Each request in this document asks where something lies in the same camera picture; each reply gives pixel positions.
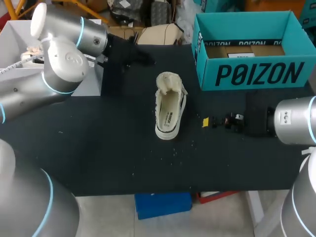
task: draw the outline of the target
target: yellow tag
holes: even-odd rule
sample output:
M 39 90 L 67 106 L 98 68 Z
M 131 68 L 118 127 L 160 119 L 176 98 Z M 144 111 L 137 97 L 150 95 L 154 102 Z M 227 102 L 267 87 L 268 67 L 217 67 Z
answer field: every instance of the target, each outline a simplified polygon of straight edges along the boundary
M 208 127 L 208 117 L 203 119 L 203 126 L 202 127 Z

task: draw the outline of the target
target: plastic bag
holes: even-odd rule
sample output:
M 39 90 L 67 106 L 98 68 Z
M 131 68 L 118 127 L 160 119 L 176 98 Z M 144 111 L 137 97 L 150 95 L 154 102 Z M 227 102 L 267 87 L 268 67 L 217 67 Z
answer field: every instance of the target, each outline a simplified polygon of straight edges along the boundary
M 181 5 L 177 6 L 176 23 L 184 30 L 183 44 L 192 43 L 195 16 L 201 12 L 201 6 L 195 4 L 193 0 L 183 0 Z

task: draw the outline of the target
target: black tablecloth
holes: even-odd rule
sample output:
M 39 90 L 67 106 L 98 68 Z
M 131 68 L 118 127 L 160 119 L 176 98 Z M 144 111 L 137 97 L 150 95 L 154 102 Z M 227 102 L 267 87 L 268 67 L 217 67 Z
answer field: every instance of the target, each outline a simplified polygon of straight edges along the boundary
M 190 46 L 144 49 L 157 64 L 133 65 L 122 96 L 72 97 L 38 109 L 2 125 L 1 139 L 76 196 L 291 187 L 306 146 L 250 138 L 223 127 L 202 128 L 206 117 L 242 114 L 249 91 L 202 92 Z M 155 134 L 156 77 L 164 71 L 178 73 L 189 93 L 172 141 Z M 312 94 L 307 85 L 259 90 L 253 99 L 276 106 Z

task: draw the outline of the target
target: shoe sole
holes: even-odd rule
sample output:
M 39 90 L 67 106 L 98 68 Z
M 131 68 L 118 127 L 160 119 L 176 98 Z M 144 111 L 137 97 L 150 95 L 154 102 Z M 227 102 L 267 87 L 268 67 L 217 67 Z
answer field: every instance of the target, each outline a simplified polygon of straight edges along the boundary
M 179 129 L 180 129 L 181 117 L 182 117 L 182 114 L 184 112 L 184 108 L 186 106 L 186 103 L 187 103 L 187 96 L 184 95 L 182 108 L 181 108 L 181 111 L 180 111 L 180 116 L 179 116 L 179 119 L 177 121 L 177 125 L 176 125 L 175 129 L 172 132 L 163 133 L 163 132 L 159 131 L 159 129 L 157 127 L 157 124 L 155 125 L 155 132 L 156 132 L 156 135 L 157 135 L 158 138 L 160 138 L 162 140 L 171 140 L 171 139 L 175 138 L 178 135 Z

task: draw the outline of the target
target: tiled floor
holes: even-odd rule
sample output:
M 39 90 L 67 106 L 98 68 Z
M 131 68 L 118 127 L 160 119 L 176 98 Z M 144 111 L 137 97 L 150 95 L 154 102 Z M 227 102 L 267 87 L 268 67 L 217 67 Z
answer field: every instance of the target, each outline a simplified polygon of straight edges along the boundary
M 134 195 L 77 198 L 84 223 L 81 237 L 253 237 L 243 193 L 191 211 L 138 220 Z

